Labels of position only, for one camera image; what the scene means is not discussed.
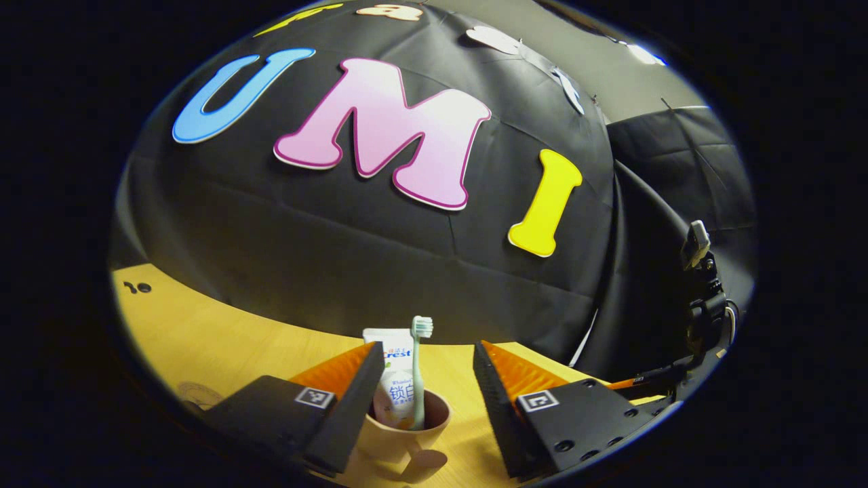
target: light green toothbrush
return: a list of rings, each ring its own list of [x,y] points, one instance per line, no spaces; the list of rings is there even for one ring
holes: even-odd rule
[[[434,332],[431,317],[413,317],[410,335],[413,336],[413,431],[421,431],[425,426],[425,386],[419,373],[419,339],[430,338]]]

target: beige cup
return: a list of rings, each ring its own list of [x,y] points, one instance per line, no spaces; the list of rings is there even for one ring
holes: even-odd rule
[[[401,475],[406,483],[419,483],[442,468],[446,455],[429,449],[449,424],[452,409],[439,395],[424,392],[425,425],[421,431],[405,431],[380,424],[372,413],[358,433],[356,448],[365,455],[387,463],[400,463],[406,454],[410,462]]]

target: letter m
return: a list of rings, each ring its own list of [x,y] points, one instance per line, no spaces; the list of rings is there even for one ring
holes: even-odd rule
[[[371,59],[346,59],[345,71],[297,132],[274,143],[283,162],[329,169],[343,157],[338,132],[355,113],[356,169],[374,176],[401,149],[422,137],[410,162],[395,170],[392,181],[413,199],[447,210],[467,205],[464,171],[479,125],[491,118],[484,103],[456,89],[444,90],[407,106],[397,66]]]

